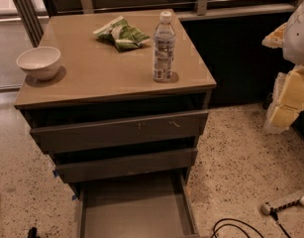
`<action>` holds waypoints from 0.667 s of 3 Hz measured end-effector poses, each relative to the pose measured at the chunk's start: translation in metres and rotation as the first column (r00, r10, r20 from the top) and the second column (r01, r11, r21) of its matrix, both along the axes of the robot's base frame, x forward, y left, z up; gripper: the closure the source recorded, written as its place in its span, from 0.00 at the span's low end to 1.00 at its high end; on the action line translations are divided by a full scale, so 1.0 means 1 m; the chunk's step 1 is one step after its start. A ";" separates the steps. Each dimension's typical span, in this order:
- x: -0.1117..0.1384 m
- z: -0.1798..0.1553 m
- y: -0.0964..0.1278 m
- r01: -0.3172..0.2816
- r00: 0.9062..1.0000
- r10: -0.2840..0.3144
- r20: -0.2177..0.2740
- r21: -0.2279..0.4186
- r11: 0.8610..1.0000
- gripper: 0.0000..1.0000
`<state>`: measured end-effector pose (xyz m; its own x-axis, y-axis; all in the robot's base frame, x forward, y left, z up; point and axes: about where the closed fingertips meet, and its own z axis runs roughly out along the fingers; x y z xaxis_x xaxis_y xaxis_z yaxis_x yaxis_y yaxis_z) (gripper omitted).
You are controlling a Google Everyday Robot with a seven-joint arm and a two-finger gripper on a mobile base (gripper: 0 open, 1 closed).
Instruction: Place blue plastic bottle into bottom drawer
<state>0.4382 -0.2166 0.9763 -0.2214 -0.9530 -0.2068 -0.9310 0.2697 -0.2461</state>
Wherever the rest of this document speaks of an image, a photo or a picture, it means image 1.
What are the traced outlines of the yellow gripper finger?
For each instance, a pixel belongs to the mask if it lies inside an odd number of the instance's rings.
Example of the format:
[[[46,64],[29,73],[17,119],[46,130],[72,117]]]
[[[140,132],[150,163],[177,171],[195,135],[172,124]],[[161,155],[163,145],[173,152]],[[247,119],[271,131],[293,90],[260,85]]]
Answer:
[[[283,44],[283,35],[285,30],[286,24],[283,23],[278,28],[276,28],[274,31],[272,31],[269,35],[267,35],[263,40],[262,44],[265,47],[277,49],[281,48]]]
[[[288,73],[278,74],[263,129],[268,134],[281,134],[289,129],[302,111],[304,111],[304,65],[295,65]]]

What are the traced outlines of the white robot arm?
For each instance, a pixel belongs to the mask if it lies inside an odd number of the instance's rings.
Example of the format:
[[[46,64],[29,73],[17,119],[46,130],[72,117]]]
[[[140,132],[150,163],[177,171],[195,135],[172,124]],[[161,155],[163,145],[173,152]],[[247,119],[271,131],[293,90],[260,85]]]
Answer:
[[[267,35],[262,44],[272,49],[282,48],[283,58],[294,64],[288,73],[278,74],[266,112],[265,132],[280,134],[304,111],[304,0],[288,21]]]

